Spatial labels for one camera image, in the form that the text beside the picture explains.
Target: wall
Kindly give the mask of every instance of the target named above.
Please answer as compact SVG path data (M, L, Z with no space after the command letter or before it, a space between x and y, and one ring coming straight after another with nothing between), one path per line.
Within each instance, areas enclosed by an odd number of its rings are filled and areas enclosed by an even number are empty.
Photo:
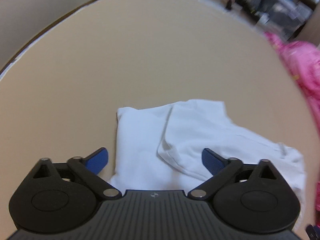
M0 69L35 35L90 0L0 0Z
M309 41L315 45L320 43L320 6L317 6L310 20L297 36L296 40Z

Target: cluttered items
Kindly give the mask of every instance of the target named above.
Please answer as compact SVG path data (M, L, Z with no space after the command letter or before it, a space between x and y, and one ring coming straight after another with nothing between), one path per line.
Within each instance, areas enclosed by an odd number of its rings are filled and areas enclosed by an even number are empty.
M242 7L248 17L264 31L283 40L296 37L311 17L319 0L220 0L227 10Z

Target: blue gripper pad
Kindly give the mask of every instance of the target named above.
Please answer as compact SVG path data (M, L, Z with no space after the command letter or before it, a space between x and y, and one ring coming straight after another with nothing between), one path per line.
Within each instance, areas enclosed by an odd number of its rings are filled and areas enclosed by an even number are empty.
M202 164L214 176L228 164L228 160L222 158L214 151L205 148L202 151Z
M106 148L100 148L84 160L85 167L97 175L108 163L108 151Z

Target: white wall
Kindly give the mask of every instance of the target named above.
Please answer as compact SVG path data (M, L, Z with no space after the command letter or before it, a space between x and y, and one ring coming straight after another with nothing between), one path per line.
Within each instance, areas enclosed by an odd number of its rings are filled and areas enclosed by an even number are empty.
M0 69L35 35L90 0L0 0Z

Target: white towel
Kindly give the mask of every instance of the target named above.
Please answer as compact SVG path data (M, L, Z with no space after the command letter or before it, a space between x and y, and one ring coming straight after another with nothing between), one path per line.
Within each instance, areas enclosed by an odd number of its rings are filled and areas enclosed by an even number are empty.
M122 193L127 189L187 193L212 177L201 161L204 148L244 163L270 159L304 209L301 153L236 126L223 102L201 99L151 109L118 109L116 169L109 183Z

